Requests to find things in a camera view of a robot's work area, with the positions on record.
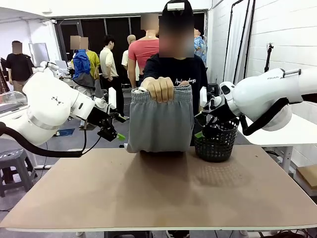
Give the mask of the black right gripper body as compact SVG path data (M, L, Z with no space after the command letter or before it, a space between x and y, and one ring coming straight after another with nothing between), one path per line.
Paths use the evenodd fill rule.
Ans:
M207 100L202 110L204 115L211 115L220 122L227 122L237 117L229 108L223 94L215 96L212 93L207 93Z

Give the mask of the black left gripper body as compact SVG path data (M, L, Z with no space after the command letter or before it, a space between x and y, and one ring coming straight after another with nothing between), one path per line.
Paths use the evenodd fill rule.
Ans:
M119 116L118 110L112 109L110 106L106 106L105 110L106 111L98 107L93 107L87 118L87 123L100 128L113 127L113 119Z

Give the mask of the person's right hand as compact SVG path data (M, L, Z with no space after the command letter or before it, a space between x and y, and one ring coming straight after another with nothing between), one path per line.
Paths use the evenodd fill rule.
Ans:
M149 91L152 99L159 103L173 100L174 85L169 77L147 77L141 83L141 86Z

